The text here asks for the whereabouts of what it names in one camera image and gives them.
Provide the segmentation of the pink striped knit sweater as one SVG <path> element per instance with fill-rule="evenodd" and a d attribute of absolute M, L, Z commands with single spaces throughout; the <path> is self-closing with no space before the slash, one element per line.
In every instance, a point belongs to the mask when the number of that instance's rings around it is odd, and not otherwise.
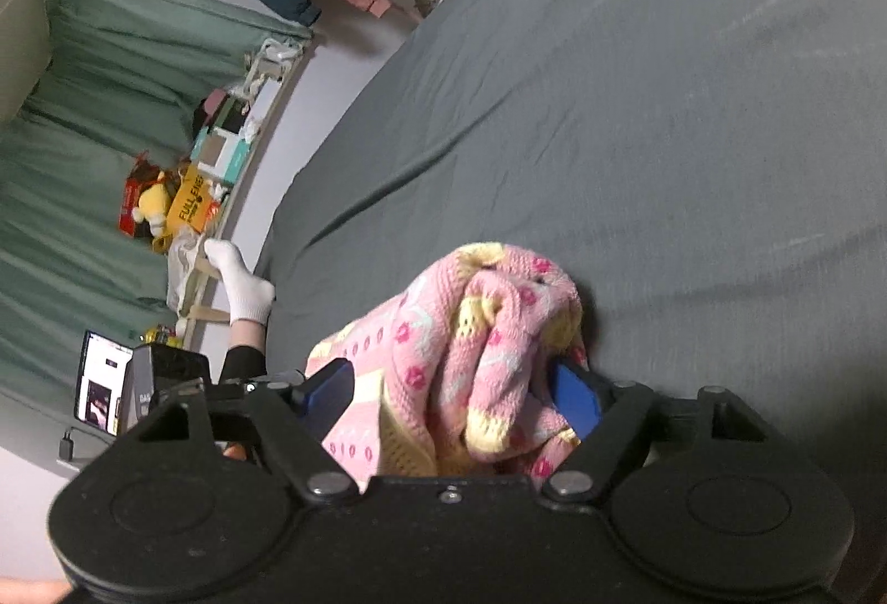
<path fill-rule="evenodd" d="M 526 475 L 541 484 L 579 445 L 547 365 L 585 362 L 572 278 L 534 251 L 471 243 L 314 346 L 308 373 L 352 362 L 352 403 L 323 437 L 367 487 L 375 476 Z"/>

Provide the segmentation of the white glove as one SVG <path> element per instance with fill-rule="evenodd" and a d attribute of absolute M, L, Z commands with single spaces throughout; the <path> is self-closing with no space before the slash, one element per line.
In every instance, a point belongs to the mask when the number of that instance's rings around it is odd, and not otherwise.
<path fill-rule="evenodd" d="M 243 261 L 241 250 L 229 241 L 206 239 L 206 258 L 221 275 L 228 312 L 233 322 L 268 323 L 275 301 L 275 287 L 257 277 Z"/>

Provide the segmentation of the yellow lid jar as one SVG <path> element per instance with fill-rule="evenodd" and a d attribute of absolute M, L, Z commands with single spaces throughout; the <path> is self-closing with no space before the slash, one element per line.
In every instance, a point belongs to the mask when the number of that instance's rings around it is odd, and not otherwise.
<path fill-rule="evenodd" d="M 164 324 L 154 326 L 147 329 L 140 337 L 143 344 L 162 344 L 163 346 L 182 347 L 182 338 L 177 335 L 175 329 L 171 329 Z"/>

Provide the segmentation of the beige canvas tote bag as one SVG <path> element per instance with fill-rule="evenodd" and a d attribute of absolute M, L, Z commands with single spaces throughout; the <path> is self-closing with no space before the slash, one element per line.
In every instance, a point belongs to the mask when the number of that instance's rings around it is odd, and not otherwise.
<path fill-rule="evenodd" d="M 207 283 L 221 281 L 203 251 L 205 239 L 192 229 L 180 229 L 167 251 L 167 307 L 176 314 L 176 337 L 182 341 L 197 323 L 230 322 L 227 311 L 203 303 Z"/>

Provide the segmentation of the laptop with lit screen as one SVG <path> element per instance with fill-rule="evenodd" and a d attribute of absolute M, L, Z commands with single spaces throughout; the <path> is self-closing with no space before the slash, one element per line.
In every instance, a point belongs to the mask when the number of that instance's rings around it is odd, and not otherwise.
<path fill-rule="evenodd" d="M 116 436 L 126 369 L 134 350 L 101 333 L 84 334 L 74 398 L 78 421 Z"/>

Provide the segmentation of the yellow full energy bag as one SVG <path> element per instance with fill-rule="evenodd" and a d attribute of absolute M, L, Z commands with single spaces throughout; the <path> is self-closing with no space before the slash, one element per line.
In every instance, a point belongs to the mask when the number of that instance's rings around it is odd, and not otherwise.
<path fill-rule="evenodd" d="M 180 229 L 192 229 L 205 233 L 221 207 L 221 201 L 213 197 L 212 182 L 191 163 L 180 164 L 173 171 L 163 171 L 159 180 L 167 186 L 171 206 L 167 214 L 164 235 L 152 237 L 152 251 L 165 254 L 171 239 Z"/>

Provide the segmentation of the yellow plush toy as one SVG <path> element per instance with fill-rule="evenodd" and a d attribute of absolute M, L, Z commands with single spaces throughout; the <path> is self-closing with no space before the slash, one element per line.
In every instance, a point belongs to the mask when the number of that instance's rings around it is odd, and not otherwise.
<path fill-rule="evenodd" d="M 162 180 L 148 186 L 138 197 L 131 210 L 131 218 L 137 225 L 146 224 L 154 239 L 164 235 L 171 197 Z"/>

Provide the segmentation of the teal white box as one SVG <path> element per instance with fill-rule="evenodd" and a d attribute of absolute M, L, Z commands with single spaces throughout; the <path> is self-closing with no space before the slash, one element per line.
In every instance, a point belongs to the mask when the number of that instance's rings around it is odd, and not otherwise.
<path fill-rule="evenodd" d="M 251 144 L 224 128 L 205 126 L 198 133 L 191 150 L 191 163 L 207 179 L 235 186 L 247 167 Z"/>

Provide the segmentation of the red snack package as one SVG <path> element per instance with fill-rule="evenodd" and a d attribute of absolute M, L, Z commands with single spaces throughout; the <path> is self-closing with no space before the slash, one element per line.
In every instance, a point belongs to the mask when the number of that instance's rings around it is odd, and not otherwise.
<path fill-rule="evenodd" d="M 123 235 L 129 237 L 138 237 L 138 224 L 134 218 L 134 210 L 138 207 L 138 200 L 144 191 L 147 191 L 154 184 L 159 182 L 159 174 L 161 169 L 158 165 L 152 164 L 147 158 L 147 153 L 143 152 L 135 158 L 134 165 L 123 185 L 122 203 L 120 203 L 118 229 Z"/>

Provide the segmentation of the grey bed sheet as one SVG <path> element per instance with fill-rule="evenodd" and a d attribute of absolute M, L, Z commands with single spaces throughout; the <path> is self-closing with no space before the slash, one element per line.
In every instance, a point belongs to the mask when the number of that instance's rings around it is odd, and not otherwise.
<path fill-rule="evenodd" d="M 573 278 L 598 371 L 806 449 L 883 595 L 885 0 L 443 0 L 279 203 L 269 365 L 472 242 Z"/>

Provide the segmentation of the green curtain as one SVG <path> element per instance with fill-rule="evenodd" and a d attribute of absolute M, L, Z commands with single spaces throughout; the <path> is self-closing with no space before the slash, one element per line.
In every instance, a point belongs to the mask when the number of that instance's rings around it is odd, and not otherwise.
<path fill-rule="evenodd" d="M 171 167 L 192 113 L 304 26 L 218 0 L 42 0 L 48 66 L 2 126 L 2 403 L 74 411 L 86 332 L 167 323 L 165 265 L 118 227 L 138 156 Z"/>

